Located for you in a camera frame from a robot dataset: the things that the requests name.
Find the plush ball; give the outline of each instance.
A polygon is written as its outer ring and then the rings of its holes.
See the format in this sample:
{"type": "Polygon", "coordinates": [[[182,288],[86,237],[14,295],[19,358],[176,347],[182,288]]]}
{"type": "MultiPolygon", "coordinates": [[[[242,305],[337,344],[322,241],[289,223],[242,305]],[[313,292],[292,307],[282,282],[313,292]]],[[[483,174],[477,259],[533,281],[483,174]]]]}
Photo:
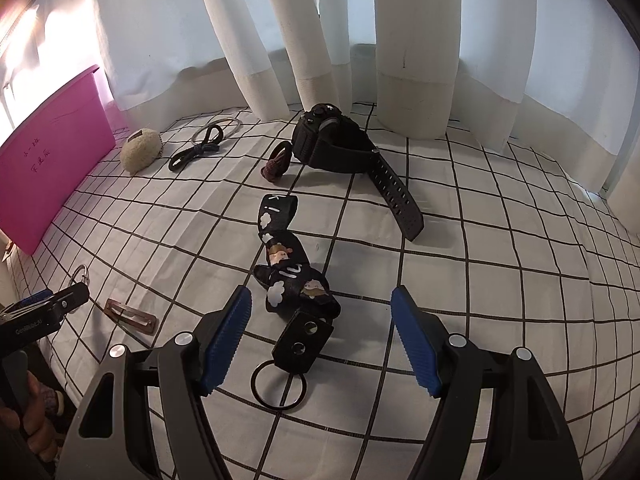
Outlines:
{"type": "Polygon", "coordinates": [[[142,128],[130,135],[120,150],[120,161],[130,174],[139,172],[151,164],[162,151],[160,134],[142,128]]]}

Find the white checkered tablecloth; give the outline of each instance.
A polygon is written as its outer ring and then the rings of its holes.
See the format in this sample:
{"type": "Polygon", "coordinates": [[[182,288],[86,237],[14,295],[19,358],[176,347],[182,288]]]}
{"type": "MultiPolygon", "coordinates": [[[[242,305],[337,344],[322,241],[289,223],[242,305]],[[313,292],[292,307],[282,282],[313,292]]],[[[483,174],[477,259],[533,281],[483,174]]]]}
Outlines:
{"type": "MultiPolygon", "coordinates": [[[[407,140],[382,128],[374,105],[356,104],[352,117],[424,213],[424,231],[409,242],[366,176],[300,164],[277,186],[260,176],[299,114],[263,123],[246,108],[224,110],[216,116],[244,127],[178,175],[168,157],[212,114],[178,121],[162,134],[162,159],[134,177],[116,148],[69,198],[33,258],[14,250],[9,266],[21,296],[57,291],[79,264],[89,267],[91,301],[41,341],[72,399],[113,344],[161,345],[243,283],[254,297],[251,320],[225,383],[204,399],[233,478],[404,480],[437,401],[418,387],[391,323],[388,300],[403,283],[418,306],[480,348],[530,348],[569,421],[585,478],[603,471],[640,408],[640,240],[556,162],[515,139],[496,155],[451,121],[445,139],[407,140]],[[265,311],[250,273],[264,260],[258,206],[274,190],[299,197],[290,228],[342,304],[307,375],[306,401],[282,415],[258,405],[249,388],[284,327],[265,311]],[[107,298],[158,316],[156,335],[115,325],[101,311],[107,298]]],[[[127,135],[116,132],[118,147],[127,135]]],[[[260,390],[279,402],[285,374],[271,367],[261,377],[260,390]]],[[[298,391],[295,380],[289,401],[298,391]]],[[[476,477],[490,401],[485,391],[464,478],[476,477]]],[[[160,467],[174,478],[155,389],[150,403],[160,467]]]]}

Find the metal ring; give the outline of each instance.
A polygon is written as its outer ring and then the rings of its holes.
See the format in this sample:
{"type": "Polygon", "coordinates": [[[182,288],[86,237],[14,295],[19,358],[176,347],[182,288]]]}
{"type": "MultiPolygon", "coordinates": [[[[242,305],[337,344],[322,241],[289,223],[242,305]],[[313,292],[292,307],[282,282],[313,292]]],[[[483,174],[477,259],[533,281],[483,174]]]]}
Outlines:
{"type": "Polygon", "coordinates": [[[271,406],[268,402],[265,402],[265,400],[258,394],[258,390],[255,387],[255,380],[257,379],[258,374],[264,368],[266,368],[267,366],[272,365],[274,363],[275,363],[275,361],[273,359],[270,359],[269,361],[263,362],[260,366],[258,366],[254,370],[254,373],[251,374],[251,393],[254,394],[255,400],[260,402],[260,404],[263,405],[265,408],[269,408],[270,410],[273,410],[274,412],[286,412],[287,410],[292,410],[293,408],[295,408],[305,398],[305,395],[306,395],[306,379],[305,379],[305,376],[303,374],[297,374],[298,377],[300,378],[300,382],[302,383],[302,390],[300,391],[300,396],[294,402],[292,402],[291,404],[288,404],[287,406],[271,406]]]}
{"type": "Polygon", "coordinates": [[[196,132],[191,136],[191,143],[192,144],[200,144],[202,141],[201,140],[196,140],[196,137],[199,136],[202,131],[206,130],[208,126],[211,126],[212,124],[222,124],[222,123],[225,123],[227,121],[229,122],[229,124],[225,124],[224,126],[231,126],[234,123],[236,124],[236,126],[234,127],[233,130],[231,130],[231,133],[229,133],[229,134],[227,134],[225,136],[225,139],[228,139],[234,133],[236,133],[240,128],[242,128],[242,121],[240,119],[236,118],[236,117],[224,117],[222,119],[216,119],[214,121],[209,121],[203,127],[198,128],[196,130],[196,132]]]}
{"type": "Polygon", "coordinates": [[[76,270],[74,270],[74,273],[71,275],[68,286],[71,286],[76,282],[76,276],[78,276],[78,272],[80,272],[81,270],[84,270],[84,275],[82,276],[81,281],[85,285],[89,285],[89,269],[85,264],[81,264],[76,270]]]}

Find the metal rivet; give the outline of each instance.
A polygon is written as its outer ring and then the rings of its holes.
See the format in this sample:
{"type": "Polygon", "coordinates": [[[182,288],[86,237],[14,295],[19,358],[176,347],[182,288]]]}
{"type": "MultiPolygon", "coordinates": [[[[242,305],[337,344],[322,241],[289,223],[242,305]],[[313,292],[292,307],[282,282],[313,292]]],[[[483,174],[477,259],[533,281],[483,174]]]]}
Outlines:
{"type": "Polygon", "coordinates": [[[180,332],[175,338],[174,341],[177,345],[186,346],[191,341],[193,341],[193,334],[190,332],[180,332]]]}
{"type": "Polygon", "coordinates": [[[114,345],[109,350],[109,355],[113,358],[120,357],[122,354],[124,354],[126,349],[127,347],[124,345],[114,345]]]}
{"type": "Polygon", "coordinates": [[[466,338],[460,334],[452,334],[449,336],[449,344],[456,348],[462,348],[466,345],[466,338]]]}
{"type": "Polygon", "coordinates": [[[516,355],[523,361],[528,361],[533,357],[529,349],[521,347],[516,350],[516,355]]]}
{"type": "Polygon", "coordinates": [[[318,331],[318,325],[316,325],[313,321],[308,321],[305,323],[305,332],[309,335],[315,334],[318,331]]]}
{"type": "Polygon", "coordinates": [[[291,349],[293,350],[293,353],[295,355],[302,355],[306,350],[305,346],[302,343],[293,343],[291,349]]]}

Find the cartoon character print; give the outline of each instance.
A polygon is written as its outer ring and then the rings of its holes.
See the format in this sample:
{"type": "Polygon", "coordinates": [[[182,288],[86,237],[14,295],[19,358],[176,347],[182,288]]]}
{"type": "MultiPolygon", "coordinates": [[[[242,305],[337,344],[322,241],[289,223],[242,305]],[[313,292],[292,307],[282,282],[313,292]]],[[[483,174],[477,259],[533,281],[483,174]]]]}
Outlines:
{"type": "Polygon", "coordinates": [[[324,286],[318,280],[309,280],[302,287],[302,294],[307,296],[308,298],[316,298],[317,296],[325,296],[326,291],[324,290],[324,286]]]}
{"type": "Polygon", "coordinates": [[[267,254],[269,255],[269,263],[274,266],[275,264],[281,262],[282,260],[288,260],[289,255],[293,252],[293,249],[289,249],[285,247],[283,244],[273,244],[267,250],[267,254]]]}

